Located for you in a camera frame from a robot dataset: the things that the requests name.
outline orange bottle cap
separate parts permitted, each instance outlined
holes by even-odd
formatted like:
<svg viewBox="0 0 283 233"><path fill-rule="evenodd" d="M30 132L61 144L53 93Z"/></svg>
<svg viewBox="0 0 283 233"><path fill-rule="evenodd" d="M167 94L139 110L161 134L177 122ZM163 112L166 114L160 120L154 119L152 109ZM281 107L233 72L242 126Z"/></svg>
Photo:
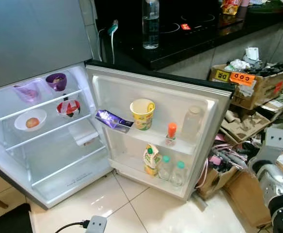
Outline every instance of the orange bottle cap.
<svg viewBox="0 0 283 233"><path fill-rule="evenodd" d="M174 138L177 130L177 125L176 123L169 123L169 129L168 129L168 137L169 138Z"/></svg>

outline water bottle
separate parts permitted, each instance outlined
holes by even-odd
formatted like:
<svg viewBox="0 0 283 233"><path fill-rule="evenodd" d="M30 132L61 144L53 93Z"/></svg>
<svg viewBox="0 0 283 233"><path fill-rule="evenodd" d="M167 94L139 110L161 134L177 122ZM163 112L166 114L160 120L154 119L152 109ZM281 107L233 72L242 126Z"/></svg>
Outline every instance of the water bottle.
<svg viewBox="0 0 283 233"><path fill-rule="evenodd" d="M201 109L196 106L189 107L181 130L181 137L187 142L194 142L200 129Z"/></svg>
<svg viewBox="0 0 283 233"><path fill-rule="evenodd" d="M170 163L169 156L164 155L162 158L162 162L159 164L159 177L163 180L168 181L170 178L172 165Z"/></svg>
<svg viewBox="0 0 283 233"><path fill-rule="evenodd" d="M183 186L185 183L185 163L182 161L177 162L171 175L171 183L173 186Z"/></svg>
<svg viewBox="0 0 283 233"><path fill-rule="evenodd" d="M159 0L142 0L142 46L147 50L159 46Z"/></svg>

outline white bowl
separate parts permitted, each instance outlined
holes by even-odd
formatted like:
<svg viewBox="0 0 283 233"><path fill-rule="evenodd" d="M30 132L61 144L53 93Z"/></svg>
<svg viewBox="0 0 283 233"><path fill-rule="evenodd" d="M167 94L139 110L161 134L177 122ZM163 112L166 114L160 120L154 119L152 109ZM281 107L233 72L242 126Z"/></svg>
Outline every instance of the white bowl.
<svg viewBox="0 0 283 233"><path fill-rule="evenodd" d="M37 118L39 120L39 124L32 128L27 128L26 121L32 117ZM18 130L23 130L26 132L36 131L40 129L41 127L43 127L43 125L46 122L46 117L47 117L47 113L45 112L45 110L33 109L33 110L30 110L28 112L25 112L19 115L15 120L15 127Z"/></svg>

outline tiled floor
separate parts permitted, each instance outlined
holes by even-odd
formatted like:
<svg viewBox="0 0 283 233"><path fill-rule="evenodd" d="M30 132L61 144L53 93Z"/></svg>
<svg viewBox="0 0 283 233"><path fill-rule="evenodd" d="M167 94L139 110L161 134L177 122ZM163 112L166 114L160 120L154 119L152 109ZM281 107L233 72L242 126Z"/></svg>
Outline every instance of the tiled floor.
<svg viewBox="0 0 283 233"><path fill-rule="evenodd" d="M25 197L10 187L0 192L0 199L10 206L0 208L0 215L25 202ZM30 200L34 232L54 233L71 222L108 218L105 233L256 233L257 229L240 223L226 196L219 192L207 201L201 212L193 200L183 202L127 178L110 173L48 211ZM63 233L84 233L72 226Z"/></svg>

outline yellow paper cup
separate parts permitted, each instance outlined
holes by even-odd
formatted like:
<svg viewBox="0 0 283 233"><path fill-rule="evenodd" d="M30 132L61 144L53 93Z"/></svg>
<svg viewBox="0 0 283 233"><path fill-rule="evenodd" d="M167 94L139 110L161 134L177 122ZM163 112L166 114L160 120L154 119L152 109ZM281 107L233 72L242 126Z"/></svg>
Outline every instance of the yellow paper cup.
<svg viewBox="0 0 283 233"><path fill-rule="evenodd" d="M137 99L130 105L135 126L139 130L148 130L152 124L155 103L148 99Z"/></svg>

